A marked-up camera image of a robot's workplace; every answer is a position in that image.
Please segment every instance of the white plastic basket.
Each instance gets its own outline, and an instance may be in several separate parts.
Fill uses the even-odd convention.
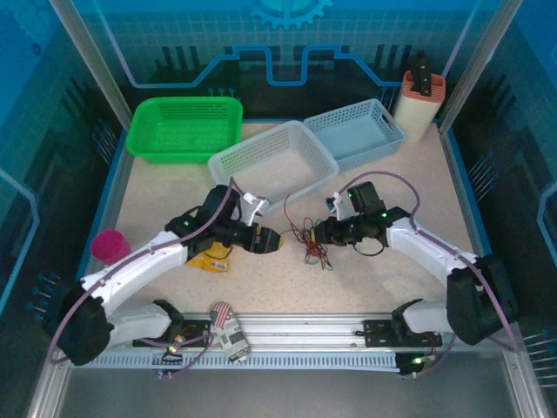
[[[269,212],[281,207],[286,196],[294,200],[339,174],[331,153],[298,121],[219,152],[208,165],[217,184],[227,185],[234,177],[245,192],[269,199]]]
[[[308,118],[304,125],[331,152],[341,171],[394,154],[406,135],[375,98]]]

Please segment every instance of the light blue plastic basket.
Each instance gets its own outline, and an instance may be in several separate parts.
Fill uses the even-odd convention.
[[[394,154],[406,134],[372,98],[304,121],[339,163],[341,171]]]

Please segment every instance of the green plastic basket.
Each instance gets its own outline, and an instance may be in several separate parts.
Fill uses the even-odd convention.
[[[136,109],[126,144],[153,164],[206,163],[240,141],[242,113],[235,98],[150,98]]]

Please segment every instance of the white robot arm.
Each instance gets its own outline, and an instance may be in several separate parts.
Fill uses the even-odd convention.
[[[383,247],[415,260],[446,288],[444,300],[413,300],[394,310],[393,321],[400,321],[400,316],[404,321],[397,329],[453,333],[470,345],[501,329],[500,317],[470,266],[481,271],[507,320],[516,319],[518,308],[507,274],[493,255],[462,251],[413,224],[410,214],[399,207],[387,210],[370,182],[348,189],[348,196],[358,215],[347,218],[342,198],[334,193],[326,203],[336,216],[315,227],[318,242],[346,246],[363,238],[377,239]]]
[[[209,250],[215,242],[241,246],[259,254],[281,247],[278,233],[253,223],[258,210],[248,213],[249,225],[232,219],[240,205],[239,199],[237,192],[227,194],[227,187],[218,185],[210,191],[195,216],[191,215],[193,211],[188,211],[174,218],[147,245],[117,264],[90,274],[78,283],[60,280],[45,313],[43,329],[52,337],[62,324],[64,330],[57,345],[78,366],[93,360],[110,345],[168,334],[174,329],[172,322],[181,324],[182,317],[167,302],[155,301],[125,312],[117,308],[159,275],[182,266]],[[63,323],[64,316],[76,305],[70,320]]]

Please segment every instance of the speckled surface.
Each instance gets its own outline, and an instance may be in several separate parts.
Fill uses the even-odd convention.
[[[243,138],[275,124],[244,124]],[[409,179],[422,198],[417,220],[430,231],[470,251],[470,239],[434,126],[418,144],[403,144],[393,156],[342,172],[319,191],[288,206],[298,225],[305,216],[326,218],[325,197],[356,175],[369,170],[396,172]],[[387,207],[410,211],[412,193],[396,179],[373,176]],[[168,220],[200,205],[214,186],[206,165],[150,165],[136,158],[117,222],[133,249],[144,245]],[[262,225],[288,229],[281,211],[263,218]],[[377,243],[359,247],[371,252]],[[351,247],[330,248],[332,272],[304,264],[304,247],[291,234],[283,248],[255,255],[237,248],[229,258],[229,273],[208,273],[181,266],[139,291],[135,300],[164,297],[184,312],[206,312],[217,300],[226,300],[242,313],[361,313],[389,312],[415,298],[438,300],[444,289],[421,266],[404,254],[386,249],[379,257],[358,255]]]

